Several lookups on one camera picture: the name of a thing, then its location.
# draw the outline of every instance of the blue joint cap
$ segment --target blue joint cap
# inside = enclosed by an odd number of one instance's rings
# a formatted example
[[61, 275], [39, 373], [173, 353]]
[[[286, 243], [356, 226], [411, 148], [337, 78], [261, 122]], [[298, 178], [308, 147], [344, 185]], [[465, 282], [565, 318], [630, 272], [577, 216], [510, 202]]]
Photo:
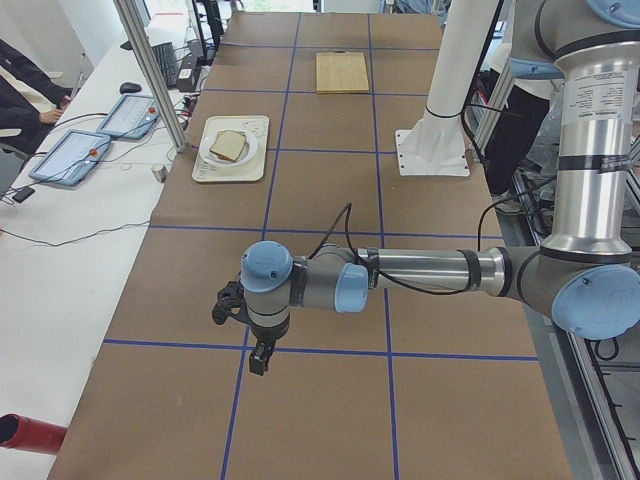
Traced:
[[640, 275], [623, 265], [586, 270], [558, 292], [551, 316], [589, 340], [617, 337], [640, 320]]
[[520, 60], [511, 57], [511, 75], [526, 80], [553, 80], [564, 78], [562, 71], [551, 62]]
[[285, 247], [264, 241], [251, 245], [242, 256], [240, 283], [253, 293], [275, 290], [287, 281], [293, 258]]
[[361, 312], [367, 304], [369, 273], [362, 265], [347, 263], [336, 284], [335, 307], [338, 313]]
[[623, 28], [640, 28], [640, 2], [631, 0], [587, 0], [605, 22]]

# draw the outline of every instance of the white plate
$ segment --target white plate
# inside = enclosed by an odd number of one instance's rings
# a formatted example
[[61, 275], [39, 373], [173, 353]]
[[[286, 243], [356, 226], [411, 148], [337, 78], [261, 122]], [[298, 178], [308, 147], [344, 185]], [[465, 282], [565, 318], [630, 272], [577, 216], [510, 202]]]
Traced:
[[215, 153], [211, 152], [209, 149], [211, 148], [211, 145], [213, 145], [213, 143], [216, 141], [219, 131], [220, 130], [211, 132], [211, 134], [205, 137], [205, 139], [200, 143], [200, 148], [198, 149], [198, 153], [200, 153], [200, 156], [206, 163], [208, 163], [209, 165], [213, 165], [214, 167], [220, 167], [220, 168], [239, 167], [240, 165], [247, 163], [249, 160], [251, 160], [255, 156], [256, 152], [258, 151], [258, 139], [256, 138], [256, 136], [253, 133], [249, 132], [248, 130], [234, 129], [234, 131], [236, 132], [243, 132], [246, 139], [244, 148], [240, 153], [240, 157], [235, 162], [230, 162], [229, 160], [224, 160], [218, 157]]

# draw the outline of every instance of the computer mouse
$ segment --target computer mouse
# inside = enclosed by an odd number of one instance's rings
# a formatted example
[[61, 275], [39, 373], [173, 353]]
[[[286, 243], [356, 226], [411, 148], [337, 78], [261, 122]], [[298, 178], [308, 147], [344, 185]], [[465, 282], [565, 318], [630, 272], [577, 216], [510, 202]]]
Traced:
[[137, 83], [124, 82], [120, 85], [120, 93], [136, 93], [142, 90], [142, 87]]

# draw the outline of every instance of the white mounting plate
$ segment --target white mounting plate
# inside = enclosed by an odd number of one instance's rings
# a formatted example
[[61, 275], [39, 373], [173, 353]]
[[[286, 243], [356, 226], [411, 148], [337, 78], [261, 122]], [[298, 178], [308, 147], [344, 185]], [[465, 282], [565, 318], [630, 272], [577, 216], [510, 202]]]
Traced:
[[258, 140], [258, 150], [251, 160], [237, 167], [218, 168], [206, 163], [200, 153], [196, 156], [193, 178], [198, 183], [257, 182], [264, 176], [264, 164], [267, 157], [267, 136], [269, 118], [264, 115], [246, 117], [210, 117], [204, 124], [200, 142], [213, 132], [220, 130], [247, 130]]
[[466, 157], [464, 154], [464, 140], [462, 134], [460, 134], [459, 143], [462, 149], [462, 154], [451, 158], [445, 162], [446, 167], [440, 167], [437, 169], [431, 168], [426, 170], [423, 165], [426, 163], [421, 161], [417, 153], [403, 153], [405, 149], [401, 148], [402, 143], [409, 136], [413, 130], [396, 130], [396, 152], [398, 155], [398, 170], [401, 176], [453, 176], [453, 177], [468, 177], [471, 173], [467, 166]]

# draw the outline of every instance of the keyboard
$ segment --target keyboard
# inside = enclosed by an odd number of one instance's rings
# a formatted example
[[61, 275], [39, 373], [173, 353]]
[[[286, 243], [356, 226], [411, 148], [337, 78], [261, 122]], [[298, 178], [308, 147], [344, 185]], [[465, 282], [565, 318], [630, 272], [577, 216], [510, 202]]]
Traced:
[[167, 88], [175, 88], [178, 80], [178, 66], [176, 65], [173, 44], [171, 42], [161, 43], [151, 47], [151, 50], [153, 50], [153, 55], [156, 57]]

